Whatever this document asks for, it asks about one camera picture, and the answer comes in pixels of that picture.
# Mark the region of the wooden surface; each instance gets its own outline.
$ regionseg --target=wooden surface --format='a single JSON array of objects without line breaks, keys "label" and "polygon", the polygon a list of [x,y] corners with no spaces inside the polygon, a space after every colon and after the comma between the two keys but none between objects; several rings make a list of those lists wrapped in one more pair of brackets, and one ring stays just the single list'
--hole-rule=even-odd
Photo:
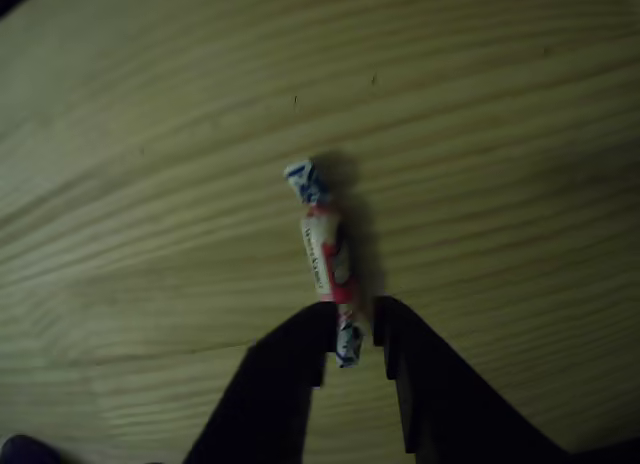
[{"label": "wooden surface", "polygon": [[[563,447],[639,434],[639,9],[29,1],[0,22],[0,433],[179,462],[314,299],[281,172],[333,151],[388,292]],[[365,351],[305,462],[411,462]]]}]

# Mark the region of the candy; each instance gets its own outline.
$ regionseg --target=candy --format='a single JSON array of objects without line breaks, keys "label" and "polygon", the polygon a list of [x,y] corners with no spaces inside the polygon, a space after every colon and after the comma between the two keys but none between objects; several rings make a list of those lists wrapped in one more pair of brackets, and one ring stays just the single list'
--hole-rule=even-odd
[{"label": "candy", "polygon": [[284,175],[300,200],[309,205],[301,227],[316,292],[320,300],[333,301],[338,307],[336,359],[340,367],[354,367],[360,359],[363,333],[353,315],[357,286],[342,220],[313,162],[292,164]]}]

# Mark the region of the wooden floor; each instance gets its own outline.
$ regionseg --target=wooden floor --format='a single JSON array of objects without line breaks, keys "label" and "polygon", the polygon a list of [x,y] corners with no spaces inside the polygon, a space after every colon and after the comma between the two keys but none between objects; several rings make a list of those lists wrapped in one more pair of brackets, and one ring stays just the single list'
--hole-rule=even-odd
[{"label": "wooden floor", "polygon": [[[28,1],[0,22],[0,434],[180,462],[314,300],[281,173],[326,152],[368,279],[566,449],[640,434],[639,12]],[[305,463],[412,462],[370,344],[311,414]]]}]

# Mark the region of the candy wrapper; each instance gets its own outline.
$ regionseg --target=candy wrapper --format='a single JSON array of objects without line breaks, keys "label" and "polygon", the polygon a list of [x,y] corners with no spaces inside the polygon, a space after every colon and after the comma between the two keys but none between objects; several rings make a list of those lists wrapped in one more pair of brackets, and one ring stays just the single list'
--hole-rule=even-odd
[{"label": "candy wrapper", "polygon": [[360,359],[363,333],[353,314],[357,287],[342,220],[313,162],[292,164],[284,175],[309,206],[301,220],[302,237],[318,296],[322,301],[334,301],[338,307],[336,359],[340,367],[354,367]]}]

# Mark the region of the wood grain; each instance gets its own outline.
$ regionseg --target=wood grain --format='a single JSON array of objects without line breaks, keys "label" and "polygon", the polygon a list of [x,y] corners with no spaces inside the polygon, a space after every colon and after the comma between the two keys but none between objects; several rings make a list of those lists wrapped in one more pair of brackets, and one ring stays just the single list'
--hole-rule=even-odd
[{"label": "wood grain", "polygon": [[[563,447],[637,435],[639,6],[28,1],[0,22],[0,432],[179,462],[314,300],[281,171],[333,152],[387,292]],[[366,350],[307,462],[409,459]]]}]

